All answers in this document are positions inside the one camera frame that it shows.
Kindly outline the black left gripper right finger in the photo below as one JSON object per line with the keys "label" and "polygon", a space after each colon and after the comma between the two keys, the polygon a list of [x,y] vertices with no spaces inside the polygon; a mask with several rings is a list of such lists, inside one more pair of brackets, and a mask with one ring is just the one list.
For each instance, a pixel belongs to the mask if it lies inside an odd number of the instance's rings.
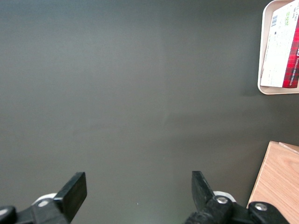
{"label": "black left gripper right finger", "polygon": [[192,171],[192,198],[197,211],[186,224],[287,224],[287,219],[272,204],[251,202],[239,205],[226,192],[213,191],[200,171]]}

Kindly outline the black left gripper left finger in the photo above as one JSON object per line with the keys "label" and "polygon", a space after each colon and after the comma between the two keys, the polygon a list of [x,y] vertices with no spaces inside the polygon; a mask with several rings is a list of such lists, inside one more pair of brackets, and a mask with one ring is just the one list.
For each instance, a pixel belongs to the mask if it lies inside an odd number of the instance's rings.
{"label": "black left gripper left finger", "polygon": [[57,193],[43,195],[23,211],[1,206],[2,224],[70,224],[87,196],[86,176],[77,172]]}

